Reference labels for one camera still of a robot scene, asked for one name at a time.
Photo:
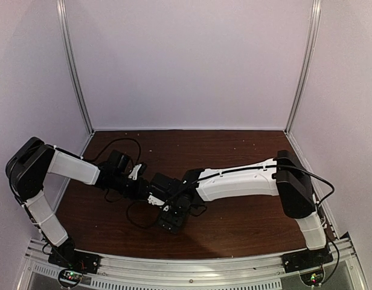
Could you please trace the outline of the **aluminium frame post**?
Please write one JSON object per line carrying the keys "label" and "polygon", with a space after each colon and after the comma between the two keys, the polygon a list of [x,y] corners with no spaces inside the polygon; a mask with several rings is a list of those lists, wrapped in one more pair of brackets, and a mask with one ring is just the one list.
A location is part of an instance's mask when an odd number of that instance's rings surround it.
{"label": "aluminium frame post", "polygon": [[65,51],[66,62],[68,66],[69,76],[71,78],[72,88],[74,90],[75,99],[79,108],[80,115],[82,117],[83,123],[86,130],[86,139],[85,143],[80,150],[80,156],[82,156],[88,147],[92,137],[95,134],[94,127],[92,125],[91,118],[89,116],[88,108],[83,96],[83,90],[79,79],[79,74],[77,70],[77,65],[74,57],[74,50],[71,40],[71,33],[69,30],[68,15],[66,9],[66,1],[57,0],[57,16],[59,18],[60,31],[62,35],[63,48]]}
{"label": "aluminium frame post", "polygon": [[322,84],[316,83],[316,78],[322,76],[319,62],[325,3],[310,1],[303,57],[284,133],[305,168],[324,179],[313,179],[313,186],[316,197],[322,201],[321,208],[330,225],[331,237],[338,238],[338,225],[328,199],[335,182],[327,169],[328,157],[322,151],[327,146],[324,139],[327,136],[326,101]]}

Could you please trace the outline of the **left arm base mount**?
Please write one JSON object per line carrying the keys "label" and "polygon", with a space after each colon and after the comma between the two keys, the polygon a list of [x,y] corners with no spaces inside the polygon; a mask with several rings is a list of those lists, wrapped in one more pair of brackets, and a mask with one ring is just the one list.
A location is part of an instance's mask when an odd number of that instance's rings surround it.
{"label": "left arm base mount", "polygon": [[96,274],[100,265],[100,256],[76,250],[68,254],[52,251],[48,262],[84,274]]}

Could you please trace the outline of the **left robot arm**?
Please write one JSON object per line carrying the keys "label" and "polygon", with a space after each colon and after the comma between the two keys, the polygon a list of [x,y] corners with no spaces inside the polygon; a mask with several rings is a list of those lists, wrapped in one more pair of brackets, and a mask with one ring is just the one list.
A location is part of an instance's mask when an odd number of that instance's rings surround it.
{"label": "left robot arm", "polygon": [[110,151],[100,161],[86,159],[30,137],[10,158],[5,167],[9,186],[34,226],[52,247],[66,268],[74,268],[80,259],[77,251],[67,246],[69,234],[56,215],[63,192],[56,182],[77,181],[100,190],[119,193],[133,201],[149,201],[149,183],[141,174],[145,165],[119,150]]}

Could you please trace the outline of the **left aluminium frame post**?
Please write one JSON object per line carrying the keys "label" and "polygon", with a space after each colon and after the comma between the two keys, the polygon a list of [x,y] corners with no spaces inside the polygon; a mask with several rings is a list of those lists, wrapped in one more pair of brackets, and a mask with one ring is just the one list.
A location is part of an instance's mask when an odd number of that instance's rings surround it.
{"label": "left aluminium frame post", "polygon": [[60,31],[62,35],[63,48],[65,51],[66,62],[68,66],[69,76],[71,78],[72,88],[74,90],[75,99],[79,108],[80,115],[82,117],[83,123],[86,130],[86,139],[85,143],[80,150],[80,156],[82,156],[88,147],[92,137],[95,134],[94,127],[92,125],[91,118],[89,116],[88,108],[83,96],[83,90],[79,79],[79,74],[77,70],[77,65],[74,57],[74,50],[71,40],[71,33],[69,30],[68,15],[66,9],[66,1],[57,0],[57,16],[59,18]]}

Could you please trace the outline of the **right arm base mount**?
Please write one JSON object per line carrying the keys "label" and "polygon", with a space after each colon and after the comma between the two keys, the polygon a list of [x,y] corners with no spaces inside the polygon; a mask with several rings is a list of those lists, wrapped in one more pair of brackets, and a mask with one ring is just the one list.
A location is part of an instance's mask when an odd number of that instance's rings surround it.
{"label": "right arm base mount", "polygon": [[316,268],[333,261],[328,248],[320,250],[302,250],[282,255],[285,273]]}

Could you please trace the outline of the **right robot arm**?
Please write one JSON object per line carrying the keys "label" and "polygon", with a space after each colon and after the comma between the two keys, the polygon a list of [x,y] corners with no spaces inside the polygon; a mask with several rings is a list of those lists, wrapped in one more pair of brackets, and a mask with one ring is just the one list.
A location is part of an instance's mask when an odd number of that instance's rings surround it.
{"label": "right robot arm", "polygon": [[284,214],[295,220],[304,237],[302,260],[316,266],[326,256],[327,236],[312,180],[329,182],[309,172],[300,160],[286,150],[275,158],[247,166],[226,169],[194,169],[181,180],[156,175],[149,184],[147,201],[159,207],[160,226],[177,232],[192,208],[207,202],[239,196],[277,196]]}

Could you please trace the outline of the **right aluminium frame post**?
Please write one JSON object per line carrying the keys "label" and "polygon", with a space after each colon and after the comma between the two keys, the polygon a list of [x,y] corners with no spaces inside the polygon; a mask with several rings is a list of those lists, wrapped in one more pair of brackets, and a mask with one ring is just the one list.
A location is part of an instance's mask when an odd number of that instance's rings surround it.
{"label": "right aluminium frame post", "polygon": [[325,3],[310,1],[303,57],[284,133],[305,168],[324,179],[313,179],[313,186],[316,197],[322,201],[321,208],[330,225],[331,237],[338,238],[338,225],[328,199],[335,182],[327,169],[328,157],[322,151],[327,146],[324,139],[327,136],[326,101],[322,84],[316,83],[316,78],[322,76],[319,62]]}

